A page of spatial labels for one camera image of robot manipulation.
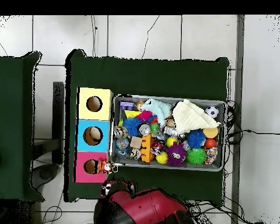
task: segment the metal tray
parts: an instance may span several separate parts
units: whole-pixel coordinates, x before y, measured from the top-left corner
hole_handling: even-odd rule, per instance
[[[171,97],[154,97],[154,96],[138,96],[138,95],[121,95],[117,94],[113,97],[112,102],[112,118],[111,118],[111,138],[110,138],[110,160],[117,166],[129,166],[129,167],[150,167],[150,168],[158,168],[158,169],[179,169],[179,170],[199,170],[199,171],[210,171],[210,172],[218,172],[223,168],[224,164],[224,154],[225,154],[225,135],[226,135],[226,120],[227,120],[227,107],[224,101],[217,101],[217,100],[195,100],[189,99],[190,102],[196,104],[197,106],[201,107],[202,109],[206,109],[208,106],[216,106],[219,109],[219,114],[215,118],[217,122],[220,122],[219,126],[219,134],[215,138],[218,142],[218,155],[216,160],[208,165],[194,165],[187,160],[183,162],[182,167],[171,167],[159,164],[155,159],[152,160],[150,163],[142,162],[141,158],[139,160],[132,160],[130,158],[124,158],[118,156],[115,153],[116,143],[115,143],[115,136],[113,132],[113,128],[116,123],[119,122],[121,118],[125,116],[124,112],[120,109],[120,102],[133,102],[137,104],[139,101],[145,102],[148,99],[156,99],[160,100],[165,103],[170,103],[173,106],[176,105],[177,102],[183,101],[184,99],[181,98],[171,98]]]

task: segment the pink box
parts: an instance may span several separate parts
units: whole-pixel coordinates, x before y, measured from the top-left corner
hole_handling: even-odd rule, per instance
[[[88,160],[107,160],[107,153],[103,152],[77,152],[76,183],[103,183],[107,179],[104,173],[89,174],[84,170]]]

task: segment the orange toy block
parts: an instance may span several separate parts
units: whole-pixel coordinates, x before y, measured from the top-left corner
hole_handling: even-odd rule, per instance
[[[142,149],[141,149],[141,159],[143,162],[151,162],[151,160],[155,157],[151,154],[151,140],[152,134],[142,137]]]

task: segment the white cloth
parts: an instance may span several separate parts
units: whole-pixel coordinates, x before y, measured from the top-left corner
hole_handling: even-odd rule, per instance
[[[204,128],[216,128],[219,122],[187,99],[177,103],[172,112],[178,134]]]

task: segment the green table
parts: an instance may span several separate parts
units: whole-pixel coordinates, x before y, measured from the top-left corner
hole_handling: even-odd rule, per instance
[[[30,184],[33,68],[40,53],[0,57],[0,199],[43,201]]]
[[[226,101],[229,61],[161,61],[88,58],[73,50],[66,59],[65,200],[100,198],[100,184],[73,183],[77,87],[110,89],[114,94],[178,97]],[[223,170],[184,171],[120,167],[109,175],[136,182],[138,190],[162,187],[181,200],[210,200],[222,204]]]

